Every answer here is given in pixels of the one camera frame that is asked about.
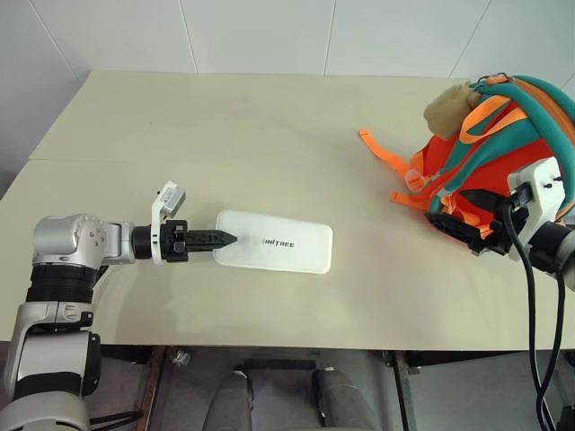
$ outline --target beige table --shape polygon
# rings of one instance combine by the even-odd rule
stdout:
[[[413,78],[195,76],[98,72],[45,136],[0,203],[8,339],[29,285],[31,233],[45,215],[90,212],[149,223],[155,191],[188,191],[180,217],[214,226],[223,208],[326,223],[322,276],[190,264],[114,268],[93,329],[108,343],[526,348],[522,268],[472,256],[423,214],[387,200],[402,184],[363,146],[371,128],[405,156],[425,144],[421,112],[451,82]],[[549,347],[555,287],[537,280]],[[563,345],[575,346],[568,292]]]

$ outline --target white tiled wall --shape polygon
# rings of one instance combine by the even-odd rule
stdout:
[[[575,97],[575,0],[0,0],[0,196],[93,68],[536,75]]]

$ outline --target backpack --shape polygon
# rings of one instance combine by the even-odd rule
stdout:
[[[448,140],[434,135],[408,163],[379,146],[369,130],[359,131],[405,181],[409,191],[390,199],[425,211],[437,228],[468,244],[469,232],[481,242],[493,233],[493,202],[509,196],[508,175],[554,156],[565,189],[560,221],[575,205],[575,102],[531,76],[484,76],[469,88],[479,101],[459,132]]]

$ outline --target black cable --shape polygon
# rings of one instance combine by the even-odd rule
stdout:
[[[136,422],[137,420],[138,420],[138,418],[128,418],[128,419],[121,420],[120,422],[116,422],[115,424],[105,425],[104,427],[92,428],[92,431],[109,431],[111,429],[124,427],[125,425],[129,425],[132,422]]]
[[[98,268],[98,273],[96,274],[96,281],[94,281],[94,283],[98,283],[98,281],[100,281],[100,278],[102,278],[102,276],[106,273],[106,271],[108,270],[107,266],[102,266]]]
[[[561,350],[561,338],[563,333],[563,315],[565,312],[565,280],[561,272],[557,272],[557,321],[555,323],[555,337],[553,340],[553,349],[551,351],[551,357],[549,358],[549,364],[547,365],[547,371],[545,372],[545,377],[541,383],[541,390],[537,394],[537,408],[541,409],[543,406],[543,400],[551,378],[553,377],[553,372],[555,371],[555,365],[557,364],[557,358],[559,357],[559,352]]]
[[[505,230],[513,245],[519,253],[521,262],[523,262],[523,267],[525,269],[525,274],[527,277],[527,308],[529,311],[529,365],[531,367],[531,376],[533,377],[533,383],[535,385],[535,391],[537,395],[541,391],[541,381],[539,379],[539,370],[537,369],[537,356],[535,352],[535,277],[533,275],[533,267],[531,266],[531,261],[525,253],[523,244],[519,240],[518,233],[515,230],[515,225],[513,225],[513,220],[511,218],[511,204],[505,206],[503,211],[503,224],[505,225]],[[553,418],[549,409],[547,407],[547,402],[545,398],[542,399],[542,409],[537,408],[537,420],[542,431],[547,431],[550,429],[555,431],[555,425],[553,423]]]
[[[90,418],[90,425],[104,424],[106,422],[111,422],[112,420],[120,420],[126,418],[140,419],[142,415],[143,415],[142,410],[123,411],[121,413],[114,413],[112,415]]]

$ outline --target plush toy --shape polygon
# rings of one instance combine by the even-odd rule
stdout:
[[[469,84],[466,82],[448,88],[428,105],[423,117],[431,133],[445,141],[459,133],[465,117],[477,106],[481,97]]]

